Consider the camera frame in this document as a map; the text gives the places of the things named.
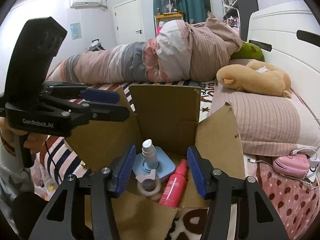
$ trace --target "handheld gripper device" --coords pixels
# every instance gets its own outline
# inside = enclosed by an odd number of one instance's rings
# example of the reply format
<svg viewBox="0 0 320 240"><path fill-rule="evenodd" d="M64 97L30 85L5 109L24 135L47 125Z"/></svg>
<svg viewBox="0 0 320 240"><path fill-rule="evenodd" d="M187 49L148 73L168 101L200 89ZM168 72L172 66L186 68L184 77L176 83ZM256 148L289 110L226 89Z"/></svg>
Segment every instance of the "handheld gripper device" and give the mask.
<svg viewBox="0 0 320 240"><path fill-rule="evenodd" d="M136 157L134 145L129 145L122 157L92 176L77 178L71 174L41 213L29 240L92 239L84 224L84 196L91 195L92 231L97 240L120 240L113 214L111 198L125 190Z"/></svg>
<svg viewBox="0 0 320 240"><path fill-rule="evenodd" d="M68 137L73 128L89 120L123 122L129 117L125 106L117 105L115 92L94 90L81 83L45 82L53 57L67 31L52 17L28 20L15 44L0 94L0 116L10 127L27 132ZM85 99L81 104L66 99ZM17 161L25 168L34 164L24 148L28 134L15 135Z"/></svg>
<svg viewBox="0 0 320 240"><path fill-rule="evenodd" d="M211 200L200 240L227 239L232 197L237 199L235 240L289 240L278 213L254 177L229 177L203 159L196 146L188 148L187 158L198 194Z"/></svg>

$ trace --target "tape roll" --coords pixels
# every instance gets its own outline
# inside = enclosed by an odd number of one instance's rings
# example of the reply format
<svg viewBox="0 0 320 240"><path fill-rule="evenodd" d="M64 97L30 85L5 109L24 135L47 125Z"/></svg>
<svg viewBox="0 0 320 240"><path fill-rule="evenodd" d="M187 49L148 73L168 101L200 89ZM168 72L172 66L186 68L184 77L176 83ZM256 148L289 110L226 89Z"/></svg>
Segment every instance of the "tape roll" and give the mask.
<svg viewBox="0 0 320 240"><path fill-rule="evenodd" d="M145 179L142 183L137 182L137 188L143 196L152 197L159 193L161 181L158 178L155 180Z"/></svg>

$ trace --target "striped bed sheet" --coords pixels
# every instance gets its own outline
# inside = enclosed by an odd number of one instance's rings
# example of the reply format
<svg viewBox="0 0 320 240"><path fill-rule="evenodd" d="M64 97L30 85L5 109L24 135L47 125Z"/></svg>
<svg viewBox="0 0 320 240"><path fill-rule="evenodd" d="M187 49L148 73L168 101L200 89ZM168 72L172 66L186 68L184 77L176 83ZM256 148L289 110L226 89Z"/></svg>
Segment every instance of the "striped bed sheet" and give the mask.
<svg viewBox="0 0 320 240"><path fill-rule="evenodd" d="M95 85L92 88L99 90L113 91L118 86L122 86L124 93L127 97L128 102L133 111L135 111L132 97L129 91L129 85L131 84L153 84L152 82L135 82L135 83L117 83L117 84L103 84ZM160 83L163 85L178 85L178 86L197 86L201 88L201 104L200 104L200 115L199 121L202 121L206 118L207 113L210 110L212 103L212 96L214 92L214 81L208 82L193 82L193 81L180 81L172 83ZM74 103L80 103L82 99L73 99L70 100ZM69 150L65 143L63 137L50 136L47 140L49 147L49 152L53 158L56 168L52 163L51 158L49 157L45 147L41 150L40 154L37 155L37 158L41 165L47 170L49 175L58 183L61 184L58 174L61 179L65 179L69 174L75 174L77 177L83 177L90 175L92 171L81 164L80 158L74 151Z"/></svg>

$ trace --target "charger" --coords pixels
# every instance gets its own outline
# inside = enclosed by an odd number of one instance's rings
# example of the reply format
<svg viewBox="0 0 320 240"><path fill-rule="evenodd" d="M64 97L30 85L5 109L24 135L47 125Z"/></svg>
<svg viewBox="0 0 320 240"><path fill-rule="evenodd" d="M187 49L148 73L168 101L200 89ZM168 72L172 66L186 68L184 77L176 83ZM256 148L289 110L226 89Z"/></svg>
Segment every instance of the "charger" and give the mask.
<svg viewBox="0 0 320 240"><path fill-rule="evenodd" d="M273 165L271 165L270 163L268 163L268 162L266 162L266 161L264 161L264 160L255 160L255 159L247 158L247 161L250 162L250 163L259 163L259 162L262 162L262 163L265 163L265 164L267 164L267 165L269 165L270 167L273 168ZM304 179L309 179L309 180L310 180L310 179L311 179L311 176L316 175L316 173L315 173L316 171L312 172L311 174L308 174ZM282 174L282 173L278 173L278 174L281 175L281 176L283 176L283 177L289 178L289 179L294 179L294 180L300 181L300 182L308 185L308 186L309 186L310 188L312 188L312 189L319 188L319 185L320 185L319 179L318 179L317 176L314 176L314 179L312 180L312 182L313 182L313 181L316 179L317 182L318 182L318 186L315 187L315 186L313 186L313 185L311 184L311 182L306 182L306 181L304 181L304 180L297 179L297 178L295 178L295 177L288 176L288 175L285 175L285 174Z"/></svg>
<svg viewBox="0 0 320 240"><path fill-rule="evenodd" d="M308 162L310 164L310 168L316 168L320 163L320 158L311 157Z"/></svg>
<svg viewBox="0 0 320 240"><path fill-rule="evenodd" d="M302 149L299 149L299 150L295 149L292 152L290 152L289 155L295 155L295 154L297 154L298 152L300 152L302 150L313 151L316 154L316 158L318 158L318 153L314 149L310 149L310 148L302 148Z"/></svg>

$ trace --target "green pillow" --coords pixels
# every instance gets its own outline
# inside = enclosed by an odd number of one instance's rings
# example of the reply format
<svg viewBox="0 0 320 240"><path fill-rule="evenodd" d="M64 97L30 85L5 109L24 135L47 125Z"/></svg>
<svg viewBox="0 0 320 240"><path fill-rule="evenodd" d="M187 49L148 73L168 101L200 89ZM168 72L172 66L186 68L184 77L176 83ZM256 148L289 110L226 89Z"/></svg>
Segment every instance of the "green pillow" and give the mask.
<svg viewBox="0 0 320 240"><path fill-rule="evenodd" d="M255 44L242 41L242 48L231 55L231 59L247 58L261 60L262 50Z"/></svg>

